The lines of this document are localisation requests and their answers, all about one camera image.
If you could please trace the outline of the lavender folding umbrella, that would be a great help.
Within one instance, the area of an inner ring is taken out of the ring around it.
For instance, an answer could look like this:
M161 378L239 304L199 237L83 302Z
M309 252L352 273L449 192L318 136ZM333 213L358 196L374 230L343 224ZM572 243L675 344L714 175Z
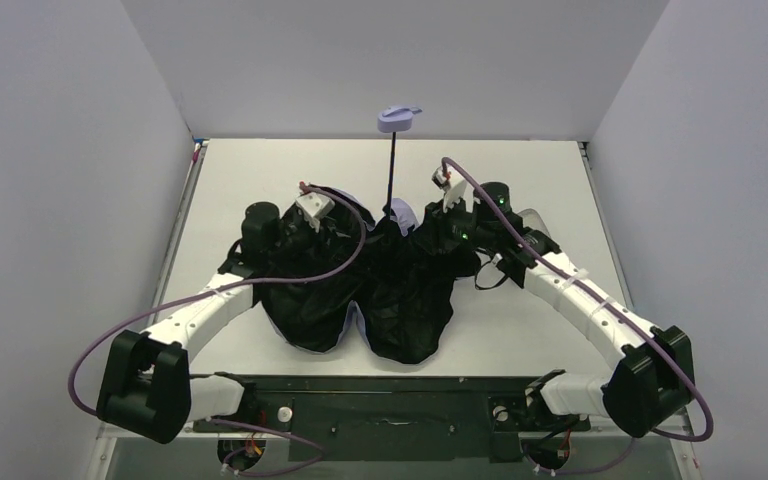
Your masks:
M479 258L425 253L416 233L423 220L400 198L389 197L385 217L374 222L353 197L337 195L309 254L271 249L257 274L281 281L256 285L255 299L298 348L327 352L357 324L377 356L419 364L438 350L454 314L454 284L477 273Z

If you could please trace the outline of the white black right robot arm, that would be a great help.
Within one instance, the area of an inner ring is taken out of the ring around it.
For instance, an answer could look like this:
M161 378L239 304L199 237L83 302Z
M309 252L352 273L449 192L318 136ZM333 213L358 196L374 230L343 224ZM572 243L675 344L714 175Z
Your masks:
M608 375L553 370L526 387L529 411L553 417L608 418L633 438L663 434L661 425L694 399L692 344L676 326L661 328L627 310L577 267L544 232L524 225L506 195L483 185L474 208L467 183L437 180L442 197L425 208L417 230L427 250L485 251L521 289L575 327L611 368Z

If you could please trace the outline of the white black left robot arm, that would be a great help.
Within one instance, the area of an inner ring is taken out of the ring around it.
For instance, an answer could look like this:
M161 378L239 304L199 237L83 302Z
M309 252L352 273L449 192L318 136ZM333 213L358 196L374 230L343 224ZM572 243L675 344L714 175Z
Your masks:
M250 205L240 240L194 301L140 332L113 338L95 407L100 420L165 444L188 423L240 412L243 381L226 373L192 374L190 364L231 320L254 307L248 281L278 233L278 207Z

